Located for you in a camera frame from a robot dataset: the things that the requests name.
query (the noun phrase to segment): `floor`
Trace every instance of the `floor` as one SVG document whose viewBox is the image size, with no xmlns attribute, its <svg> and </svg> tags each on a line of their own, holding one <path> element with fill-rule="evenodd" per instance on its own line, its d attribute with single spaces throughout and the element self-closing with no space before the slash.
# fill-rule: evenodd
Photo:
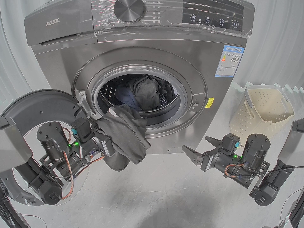
<svg viewBox="0 0 304 228">
<path fill-rule="evenodd" d="M 207 136 L 221 139 L 229 133 L 229 120 L 241 100 L 241 90 L 230 87 Z M 304 117 L 304 93 L 288 87 L 284 91 L 296 112 L 294 119 Z M 271 168 L 290 126 L 291 122 L 270 139 L 272 145 L 265 160 L 271 163 Z M 202 153 L 210 149 L 211 144 L 202 140 L 197 150 Z M 13 202 L 13 205 L 22 214 L 41 217 L 47 227 L 273 227 L 279 224 L 284 201 L 303 187 L 303 171 L 296 169 L 275 201 L 260 207 L 248 196 L 253 186 L 245 189 L 215 169 L 202 172 L 183 153 L 147 155 L 142 163 L 130 163 L 122 172 L 111 170 L 103 161 L 94 163 L 83 188 L 66 204 L 27 207 Z M 294 194 L 286 202 L 283 214 L 296 198 Z M 26 218 L 32 228 L 45 227 L 41 220 Z"/>
</svg>

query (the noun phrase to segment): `plastic wrap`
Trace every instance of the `plastic wrap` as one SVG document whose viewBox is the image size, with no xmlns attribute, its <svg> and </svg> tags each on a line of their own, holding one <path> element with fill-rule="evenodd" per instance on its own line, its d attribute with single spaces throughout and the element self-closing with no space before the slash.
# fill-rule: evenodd
<svg viewBox="0 0 304 228">
<path fill-rule="evenodd" d="M 128 27 L 179 27 L 179 31 L 204 29 L 248 38 L 252 32 L 254 6 L 246 0 L 142 0 L 145 11 L 132 22 L 123 22 L 114 13 L 117 0 L 91 0 L 97 36 L 126 33 Z M 115 28 L 126 27 L 118 32 Z"/>
</svg>

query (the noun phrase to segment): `blue clothing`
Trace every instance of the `blue clothing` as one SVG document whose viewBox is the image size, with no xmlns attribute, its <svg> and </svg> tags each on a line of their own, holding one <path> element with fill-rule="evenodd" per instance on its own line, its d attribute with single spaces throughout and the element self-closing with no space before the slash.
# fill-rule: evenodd
<svg viewBox="0 0 304 228">
<path fill-rule="evenodd" d="M 116 89 L 115 96 L 122 103 L 127 104 L 137 111 L 142 111 L 129 86 L 119 85 Z"/>
</svg>

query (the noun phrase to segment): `white plastic basket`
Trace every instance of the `white plastic basket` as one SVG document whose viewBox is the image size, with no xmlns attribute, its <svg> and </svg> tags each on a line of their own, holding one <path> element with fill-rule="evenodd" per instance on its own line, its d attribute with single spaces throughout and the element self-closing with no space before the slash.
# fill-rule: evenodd
<svg viewBox="0 0 304 228">
<path fill-rule="evenodd" d="M 294 109 L 279 86 L 247 86 L 245 96 L 229 123 L 232 134 L 241 138 L 242 145 L 250 134 L 275 135 L 290 118 Z"/>
</svg>

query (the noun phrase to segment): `start pause button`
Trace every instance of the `start pause button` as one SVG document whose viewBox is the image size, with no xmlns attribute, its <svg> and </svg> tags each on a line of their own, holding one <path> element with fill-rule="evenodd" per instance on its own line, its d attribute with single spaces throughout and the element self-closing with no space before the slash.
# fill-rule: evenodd
<svg viewBox="0 0 304 228">
<path fill-rule="evenodd" d="M 232 21 L 232 26 L 233 26 L 234 28 L 239 27 L 239 22 L 236 21 L 236 20 Z"/>
</svg>

